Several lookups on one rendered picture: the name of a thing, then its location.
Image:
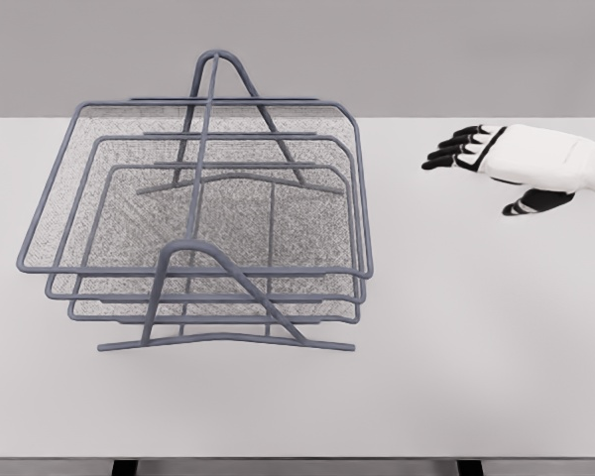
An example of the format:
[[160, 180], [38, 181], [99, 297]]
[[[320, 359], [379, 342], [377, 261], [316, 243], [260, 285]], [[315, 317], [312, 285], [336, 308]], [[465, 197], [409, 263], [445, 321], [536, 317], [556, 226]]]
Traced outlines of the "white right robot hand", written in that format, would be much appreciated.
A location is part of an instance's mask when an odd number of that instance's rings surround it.
[[502, 214], [543, 213], [569, 203], [585, 185], [583, 170], [595, 142], [524, 124], [479, 124], [457, 130], [429, 153], [421, 168], [458, 168], [529, 189]]

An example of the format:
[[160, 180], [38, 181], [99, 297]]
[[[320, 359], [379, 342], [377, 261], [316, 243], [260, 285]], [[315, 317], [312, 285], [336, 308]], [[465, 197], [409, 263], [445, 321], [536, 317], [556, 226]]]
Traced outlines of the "grey mesh folder tray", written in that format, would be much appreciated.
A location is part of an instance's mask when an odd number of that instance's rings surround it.
[[359, 126], [338, 102], [315, 98], [219, 97], [135, 98], [127, 101], [86, 101], [70, 119], [58, 155], [17, 258], [24, 273], [70, 274], [78, 267], [62, 260], [85, 204], [99, 145], [139, 141], [147, 150], [168, 143], [162, 165], [175, 170], [162, 188], [186, 187], [179, 169], [201, 161], [204, 167], [224, 164], [280, 164], [296, 185], [306, 183], [298, 168], [307, 162], [324, 165], [322, 150], [305, 155], [309, 142], [330, 142], [348, 161], [357, 268], [371, 277], [374, 264], [368, 221]]
[[[93, 167], [93, 178], [90, 178], [88, 182], [96, 180], [100, 176], [106, 174], [114, 166], [152, 166], [161, 165], [159, 158], [168, 149], [168, 143], [156, 144], [153, 143], [147, 150], [142, 148], [142, 144], [139, 141], [122, 142], [120, 140], [112, 140], [99, 145], [96, 152], [94, 167]], [[324, 165], [319, 165], [314, 162], [307, 162], [304, 165], [299, 166], [299, 169], [307, 165], [315, 165], [318, 167], [334, 166], [340, 168], [347, 177], [346, 168], [348, 165], [347, 159], [344, 155], [331, 145], [330, 142], [309, 142], [305, 147], [305, 155], [308, 157], [314, 156], [316, 150], [322, 150], [323, 155], [326, 157], [327, 162]], [[171, 165], [163, 165], [171, 173], [175, 170]], [[194, 173], [194, 165], [185, 164], [180, 169], [180, 177], [182, 179], [182, 173], [184, 170], [192, 170]], [[218, 167], [229, 167], [224, 164], [212, 164], [209, 167], [204, 167], [204, 170]], [[280, 164], [260, 164], [260, 165], [247, 165], [244, 168], [255, 167], [279, 167], [287, 169], [287, 167]], [[74, 296], [66, 293], [56, 293], [53, 286], [57, 280], [75, 278], [84, 272], [82, 267], [77, 266], [78, 269], [74, 273], [70, 274], [50, 274], [47, 281], [46, 291], [51, 298], [63, 298], [68, 300], [75, 300]], [[364, 289], [364, 283], [368, 278], [360, 278], [360, 283]]]
[[358, 319], [364, 262], [340, 168], [184, 170], [174, 186], [169, 176], [114, 166], [86, 185], [61, 258], [84, 272], [53, 286], [74, 296], [76, 316]]

